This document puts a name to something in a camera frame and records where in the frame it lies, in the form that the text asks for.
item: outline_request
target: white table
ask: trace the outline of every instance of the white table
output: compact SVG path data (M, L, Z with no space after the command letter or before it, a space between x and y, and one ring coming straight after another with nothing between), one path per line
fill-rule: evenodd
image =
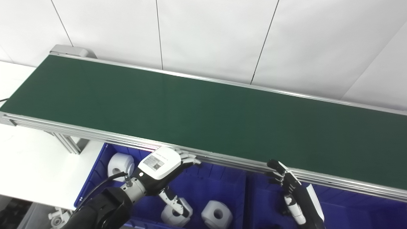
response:
M10 97L34 69L0 62L0 100ZM75 209L102 145L90 141L81 155L69 154L46 132L0 124L0 195Z

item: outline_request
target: white robotic hand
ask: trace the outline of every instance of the white robotic hand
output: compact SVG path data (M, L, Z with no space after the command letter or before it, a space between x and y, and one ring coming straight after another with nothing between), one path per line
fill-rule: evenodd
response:
M311 184L303 186L297 177L281 162L270 160L267 166L276 172L268 171L270 183L284 189L284 201L301 229L325 229L324 213Z
M168 187L168 184L182 171L201 161L186 151L160 147L144 158L121 188L133 202L143 196L159 195L180 215L189 215L182 201Z

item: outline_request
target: white cylindrical part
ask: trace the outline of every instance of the white cylindrical part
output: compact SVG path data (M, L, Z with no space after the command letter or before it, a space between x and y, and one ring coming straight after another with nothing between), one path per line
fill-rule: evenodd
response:
M193 210L184 198L180 198L180 200L182 200L184 204L184 209L189 211L188 217L178 214L170 205L166 205L161 213L161 219L164 223L171 226L183 227L189 222L193 214Z
M232 223L233 215L229 208L215 200L208 202L201 217L210 229L227 229Z
M128 154L116 153L110 159L107 165L107 175L111 176L119 172L126 172L131 175L134 171L134 158ZM124 177L114 179L115 181L124 182Z

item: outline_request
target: black cable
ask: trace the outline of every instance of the black cable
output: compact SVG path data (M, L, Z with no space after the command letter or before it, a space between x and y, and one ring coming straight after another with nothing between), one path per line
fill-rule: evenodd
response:
M92 195L92 193L93 193L94 191L96 191L96 189L100 188L100 186L102 186L103 184L105 184L105 183L108 182L108 181L112 181L112 180L114 180L114 179L116 179L116 178L119 178L119 177L122 177L122 176L127 176L127 175L128 175L128 174L127 174L126 172L119 172L119 173L116 173L116 174L111 175L111 176L109 176L108 178L106 178L104 181L102 181L100 184L98 184L96 187L94 187L94 188L85 196L85 198L82 199L81 203L80 203L80 204L78 205L78 207L75 209L75 211L73 212L73 214L74 214L75 212L77 212L77 211L82 207L82 205L88 200L88 198L90 197L90 195Z

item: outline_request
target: blue plastic bin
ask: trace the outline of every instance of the blue plastic bin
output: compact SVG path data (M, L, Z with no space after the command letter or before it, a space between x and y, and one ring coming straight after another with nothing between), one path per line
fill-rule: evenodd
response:
M247 181L245 227L267 229L280 225L297 229L290 216L282 216L282 188L268 177L251 174ZM407 205L394 200L313 185L321 202L327 229L406 229Z
M150 152L105 144L93 169L91 170L75 206L80 203L90 190L107 178L107 165L115 153L130 154L138 164ZM246 172L224 166L202 163L192 166L170 183L170 187L179 197L184 197L194 213L190 222L184 226L189 229L207 229L201 218L201 212L210 200L223 202L233 213L230 229L241 229L245 201ZM123 183L112 181L107 186L121 186ZM137 202L133 209L133 217L127 226L146 229L176 228L162 223L161 212L165 203L158 196L146 196Z

